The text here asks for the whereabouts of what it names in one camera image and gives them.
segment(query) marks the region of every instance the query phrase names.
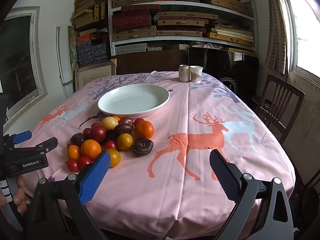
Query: curtain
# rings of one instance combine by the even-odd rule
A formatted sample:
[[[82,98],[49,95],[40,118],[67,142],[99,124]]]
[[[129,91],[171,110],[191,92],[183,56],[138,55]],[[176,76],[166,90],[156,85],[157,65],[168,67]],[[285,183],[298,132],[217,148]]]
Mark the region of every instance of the curtain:
[[[287,37],[280,0],[269,0],[269,44],[266,66],[288,76]]]

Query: white deer print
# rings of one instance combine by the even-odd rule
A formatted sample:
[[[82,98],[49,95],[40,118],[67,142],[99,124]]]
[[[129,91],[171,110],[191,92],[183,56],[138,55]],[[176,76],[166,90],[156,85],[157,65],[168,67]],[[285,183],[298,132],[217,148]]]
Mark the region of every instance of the white deer print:
[[[78,102],[78,106],[75,110],[68,110],[63,112],[60,116],[56,117],[58,118],[58,120],[56,122],[54,122],[54,125],[52,126],[52,129],[61,125],[58,133],[60,133],[61,129],[63,128],[63,126],[67,123],[69,123],[69,120],[74,118],[75,116],[77,116],[80,112],[85,111],[88,107],[90,107],[92,104],[92,101],[84,101],[84,100],[80,100]]]
[[[228,131],[225,131],[225,130],[222,131],[225,142],[228,142],[234,149],[238,150],[239,152],[246,153],[246,151],[239,149],[232,143],[231,137],[232,137],[232,134],[234,133],[247,133],[249,135],[249,142],[252,146],[252,149],[255,152],[259,152],[253,145],[253,136],[255,136],[261,143],[264,143],[264,142],[263,142],[263,138],[259,136],[254,129],[254,121],[252,117],[254,117],[255,114],[250,110],[246,109],[245,107],[239,107],[236,104],[233,104],[228,108],[223,106],[222,109],[232,114],[239,114],[243,119],[243,121],[236,121],[236,122],[226,121],[223,123],[223,126],[228,129]],[[268,149],[273,150],[272,148],[268,147],[265,143],[264,145]]]

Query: fruit pile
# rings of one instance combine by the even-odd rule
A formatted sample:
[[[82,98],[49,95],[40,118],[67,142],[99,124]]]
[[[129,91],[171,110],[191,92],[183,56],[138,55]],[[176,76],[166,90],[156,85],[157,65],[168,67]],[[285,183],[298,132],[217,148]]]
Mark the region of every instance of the fruit pile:
[[[135,141],[131,135],[133,129],[137,138]],[[132,148],[136,156],[149,154],[153,148],[150,138],[154,132],[152,123],[142,118],[133,121],[129,117],[122,119],[118,116],[106,117],[101,124],[95,122],[91,128],[85,128],[83,133],[76,133],[71,137],[67,145],[68,170],[80,171],[85,165],[98,158],[102,148],[110,154],[111,168],[121,161],[118,150],[127,151]]]

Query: framed picture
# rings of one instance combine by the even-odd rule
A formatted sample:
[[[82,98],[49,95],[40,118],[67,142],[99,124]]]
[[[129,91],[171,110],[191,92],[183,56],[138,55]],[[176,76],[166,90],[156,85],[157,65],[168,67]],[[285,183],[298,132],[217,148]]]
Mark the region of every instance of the framed picture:
[[[103,63],[89,65],[75,69],[76,91],[83,88],[89,82],[116,74],[116,60],[112,59]]]

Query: cloth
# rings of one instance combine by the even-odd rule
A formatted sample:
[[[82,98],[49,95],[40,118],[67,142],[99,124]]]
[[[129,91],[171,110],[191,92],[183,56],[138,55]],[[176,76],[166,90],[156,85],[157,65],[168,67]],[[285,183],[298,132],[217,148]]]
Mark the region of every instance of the cloth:
[[[104,117],[97,107],[99,98],[138,83],[162,86],[170,99],[145,117],[155,128],[151,153],[135,157],[131,150],[120,152],[120,164],[108,170],[92,201],[85,204],[98,226],[137,239],[215,234],[234,206],[209,164],[215,148],[242,173],[267,181],[279,177],[288,196],[292,193],[293,166],[253,111],[217,79],[203,73],[199,84],[179,82],[178,72],[100,78],[45,116],[24,146],[53,136],[59,144],[47,153],[49,167],[24,175],[26,192],[32,195],[41,177],[65,179],[67,143],[73,134]]]

